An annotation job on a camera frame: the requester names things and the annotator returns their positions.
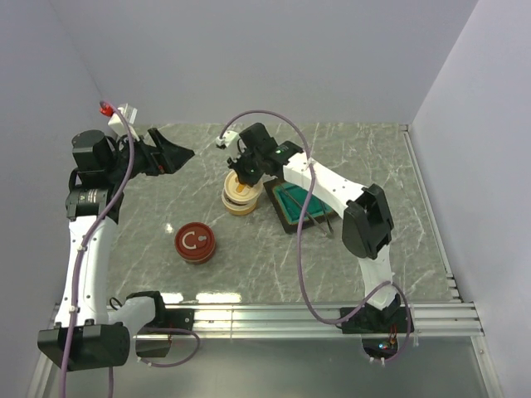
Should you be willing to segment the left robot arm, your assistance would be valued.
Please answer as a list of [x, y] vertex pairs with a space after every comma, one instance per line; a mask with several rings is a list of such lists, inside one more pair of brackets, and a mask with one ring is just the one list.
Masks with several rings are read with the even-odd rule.
[[151, 144], [128, 136], [113, 140], [92, 129], [72, 139], [76, 168], [66, 198], [71, 245], [66, 285], [52, 328], [37, 338], [40, 351], [64, 371], [122, 366], [133, 336], [169, 326], [159, 291], [130, 294], [121, 308], [107, 309], [107, 274], [124, 180], [141, 173], [174, 174], [194, 155], [156, 128], [149, 136]]

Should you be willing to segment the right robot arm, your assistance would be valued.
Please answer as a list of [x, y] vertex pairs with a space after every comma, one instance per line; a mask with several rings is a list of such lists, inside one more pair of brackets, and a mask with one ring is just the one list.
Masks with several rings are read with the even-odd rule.
[[394, 222], [384, 190], [340, 176], [291, 141], [277, 143], [261, 123], [240, 133], [225, 131], [216, 145], [228, 151], [228, 167], [240, 183], [253, 187], [263, 175], [278, 177], [305, 189], [341, 217], [343, 245], [358, 258], [362, 270], [368, 326], [382, 332], [393, 325], [401, 300], [392, 286]]

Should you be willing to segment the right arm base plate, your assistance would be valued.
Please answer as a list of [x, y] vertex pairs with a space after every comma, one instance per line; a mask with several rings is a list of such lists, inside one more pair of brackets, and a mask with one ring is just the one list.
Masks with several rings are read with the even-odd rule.
[[407, 311], [403, 306], [390, 311], [379, 311], [368, 304], [338, 328], [343, 334], [390, 334], [413, 332]]

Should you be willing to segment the cream round lid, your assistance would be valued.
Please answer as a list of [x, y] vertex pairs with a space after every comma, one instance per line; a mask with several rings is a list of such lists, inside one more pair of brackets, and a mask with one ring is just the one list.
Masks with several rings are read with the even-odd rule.
[[263, 191], [262, 182], [258, 182], [251, 187], [239, 181], [235, 171], [231, 170], [224, 181], [223, 196], [230, 203], [244, 206], [250, 205], [258, 200]]

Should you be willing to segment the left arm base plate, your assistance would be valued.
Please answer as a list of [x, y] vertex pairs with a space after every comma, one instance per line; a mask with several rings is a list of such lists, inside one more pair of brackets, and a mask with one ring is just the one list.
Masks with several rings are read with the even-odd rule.
[[169, 334], [182, 334], [175, 332], [175, 329], [192, 331], [194, 324], [195, 310], [192, 308], [170, 308], [164, 309], [155, 315], [154, 320], [144, 325], [140, 331], [147, 333], [160, 332], [161, 329], [172, 329]]

